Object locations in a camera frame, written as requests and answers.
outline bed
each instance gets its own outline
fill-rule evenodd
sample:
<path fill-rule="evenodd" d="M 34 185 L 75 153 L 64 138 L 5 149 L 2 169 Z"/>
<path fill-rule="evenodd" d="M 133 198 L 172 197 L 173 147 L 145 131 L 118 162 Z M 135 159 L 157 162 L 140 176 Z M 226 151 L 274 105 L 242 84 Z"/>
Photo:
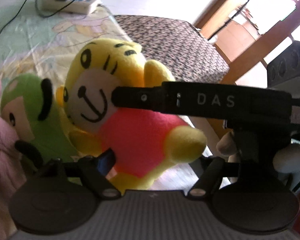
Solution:
<path fill-rule="evenodd" d="M 0 28 L 20 7 L 0 10 Z M 228 66 L 214 48 L 187 22 L 144 16 L 115 16 L 104 7 L 88 15 L 58 13 L 42 19 L 29 1 L 0 36 L 2 86 L 20 73 L 35 73 L 63 84 L 75 54 L 95 38 L 131 39 L 143 45 L 146 58 L 164 63 L 177 80 L 218 82 Z M 206 148 L 205 156 L 211 155 Z M 177 165 L 157 179 L 151 189 L 187 191 L 198 179 L 188 164 Z"/>

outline patterned cushion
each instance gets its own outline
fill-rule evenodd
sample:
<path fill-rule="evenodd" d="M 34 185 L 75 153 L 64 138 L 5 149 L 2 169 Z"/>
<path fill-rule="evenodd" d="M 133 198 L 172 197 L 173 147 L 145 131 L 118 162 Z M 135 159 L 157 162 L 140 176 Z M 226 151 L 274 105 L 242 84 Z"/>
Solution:
<path fill-rule="evenodd" d="M 188 22 L 150 16 L 116 15 L 147 59 L 166 65 L 178 81 L 217 83 L 229 67 L 215 48 Z"/>

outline pink plush toy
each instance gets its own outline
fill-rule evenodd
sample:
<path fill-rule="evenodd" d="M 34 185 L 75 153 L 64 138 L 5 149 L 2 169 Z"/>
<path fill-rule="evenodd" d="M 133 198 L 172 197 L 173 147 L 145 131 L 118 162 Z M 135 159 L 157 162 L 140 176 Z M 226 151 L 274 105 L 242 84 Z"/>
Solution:
<path fill-rule="evenodd" d="M 26 181 L 20 163 L 21 153 L 14 146 L 18 139 L 16 131 L 0 117 L 0 240 L 6 239 L 14 229 L 8 201 Z"/>

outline embroidered eye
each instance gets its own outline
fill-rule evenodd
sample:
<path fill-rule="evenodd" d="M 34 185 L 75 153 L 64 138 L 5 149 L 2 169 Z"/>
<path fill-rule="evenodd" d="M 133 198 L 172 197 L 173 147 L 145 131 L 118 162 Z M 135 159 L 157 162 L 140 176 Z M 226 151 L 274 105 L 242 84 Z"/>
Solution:
<path fill-rule="evenodd" d="M 63 90 L 63 101 L 68 102 L 68 100 L 69 100 L 69 94 L 67 88 L 65 87 Z"/>
<path fill-rule="evenodd" d="M 114 47 L 115 47 L 115 48 L 119 48 L 119 47 L 121 47 L 121 46 L 124 46 L 124 44 L 123 44 L 123 43 L 118 43 L 118 44 L 116 44 Z"/>
<path fill-rule="evenodd" d="M 85 49 L 80 57 L 80 62 L 81 65 L 87 69 L 90 67 L 90 63 L 91 63 L 91 50 L 90 49 Z"/>
<path fill-rule="evenodd" d="M 9 114 L 9 119 L 10 119 L 10 123 L 12 124 L 12 126 L 16 126 L 16 119 L 15 119 L 13 113 Z"/>

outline power strip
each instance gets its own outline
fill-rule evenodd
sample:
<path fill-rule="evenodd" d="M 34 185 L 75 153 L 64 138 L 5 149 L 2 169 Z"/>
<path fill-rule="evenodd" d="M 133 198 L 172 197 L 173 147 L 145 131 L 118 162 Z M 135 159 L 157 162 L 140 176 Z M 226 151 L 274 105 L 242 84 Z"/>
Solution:
<path fill-rule="evenodd" d="M 42 10 L 57 11 L 71 1 L 41 0 L 41 7 Z M 99 4 L 101 4 L 101 0 L 75 0 L 62 11 L 87 15 L 94 12 Z"/>

